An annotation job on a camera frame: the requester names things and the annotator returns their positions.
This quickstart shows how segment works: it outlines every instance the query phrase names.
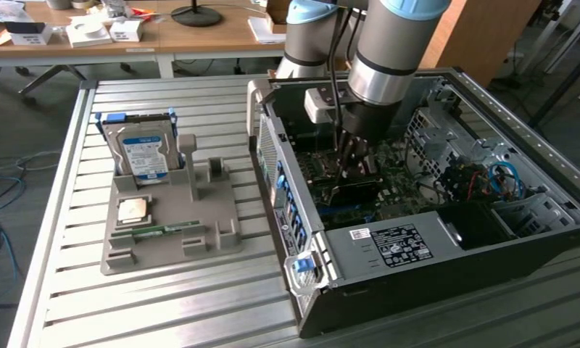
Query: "aluminum slotted table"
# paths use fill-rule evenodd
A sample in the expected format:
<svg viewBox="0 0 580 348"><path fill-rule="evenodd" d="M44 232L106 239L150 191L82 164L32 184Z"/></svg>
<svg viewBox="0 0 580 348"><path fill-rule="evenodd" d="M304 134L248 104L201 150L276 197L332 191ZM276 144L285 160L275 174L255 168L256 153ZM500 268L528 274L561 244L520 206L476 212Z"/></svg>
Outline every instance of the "aluminum slotted table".
<svg viewBox="0 0 580 348"><path fill-rule="evenodd" d="M9 347L580 346L580 248L525 279L316 339L297 338L248 156L247 83L263 77L82 84ZM244 250L105 276L114 163L93 113L168 107L180 132L199 137L195 161L221 156L231 167Z"/></svg>

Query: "psu label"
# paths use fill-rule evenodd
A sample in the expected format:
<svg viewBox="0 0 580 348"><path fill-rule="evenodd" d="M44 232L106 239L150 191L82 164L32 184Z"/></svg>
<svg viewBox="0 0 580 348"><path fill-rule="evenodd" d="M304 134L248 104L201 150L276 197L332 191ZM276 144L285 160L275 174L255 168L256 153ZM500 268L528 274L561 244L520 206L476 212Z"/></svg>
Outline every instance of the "psu label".
<svg viewBox="0 0 580 348"><path fill-rule="evenodd" d="M433 257L413 224L372 231L371 237L391 268Z"/></svg>

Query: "lamp base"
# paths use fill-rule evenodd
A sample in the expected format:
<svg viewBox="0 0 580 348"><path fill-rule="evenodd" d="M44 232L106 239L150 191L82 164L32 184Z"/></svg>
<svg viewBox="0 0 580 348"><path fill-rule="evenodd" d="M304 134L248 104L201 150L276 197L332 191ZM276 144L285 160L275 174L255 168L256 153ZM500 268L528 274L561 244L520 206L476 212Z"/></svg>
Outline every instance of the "lamp base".
<svg viewBox="0 0 580 348"><path fill-rule="evenodd" d="M219 23L223 19L221 14L208 7L197 6L197 12L193 12L191 6L179 7L172 11L172 19L188 27L208 27Z"/></svg>

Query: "blue hard drive label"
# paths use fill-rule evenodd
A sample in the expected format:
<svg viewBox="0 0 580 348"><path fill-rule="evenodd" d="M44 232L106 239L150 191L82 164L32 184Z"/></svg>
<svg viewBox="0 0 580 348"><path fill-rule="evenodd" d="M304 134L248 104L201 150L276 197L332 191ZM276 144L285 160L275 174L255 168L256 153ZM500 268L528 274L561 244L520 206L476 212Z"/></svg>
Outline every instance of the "blue hard drive label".
<svg viewBox="0 0 580 348"><path fill-rule="evenodd" d="M144 136L122 140L128 163L137 178L149 180L162 178L166 175L166 160L160 153L162 145L160 136Z"/></svg>
<svg viewBox="0 0 580 348"><path fill-rule="evenodd" d="M432 258L432 253L413 224L372 231L371 237L389 267Z"/></svg>

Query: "white box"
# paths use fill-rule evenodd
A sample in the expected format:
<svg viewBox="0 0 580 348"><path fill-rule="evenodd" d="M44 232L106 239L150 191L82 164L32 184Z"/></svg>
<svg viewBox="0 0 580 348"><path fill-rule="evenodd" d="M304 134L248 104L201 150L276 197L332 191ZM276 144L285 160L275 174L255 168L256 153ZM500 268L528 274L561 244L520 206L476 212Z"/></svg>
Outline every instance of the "white box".
<svg viewBox="0 0 580 348"><path fill-rule="evenodd" d="M6 26L13 45L46 45L53 30L45 23L16 23L16 28Z"/></svg>
<svg viewBox="0 0 580 348"><path fill-rule="evenodd" d="M142 22L140 20L116 22L109 28L109 35L114 41L138 42L142 37Z"/></svg>
<svg viewBox="0 0 580 348"><path fill-rule="evenodd" d="M113 42L105 27L100 23L70 24L66 27L66 35L72 48Z"/></svg>

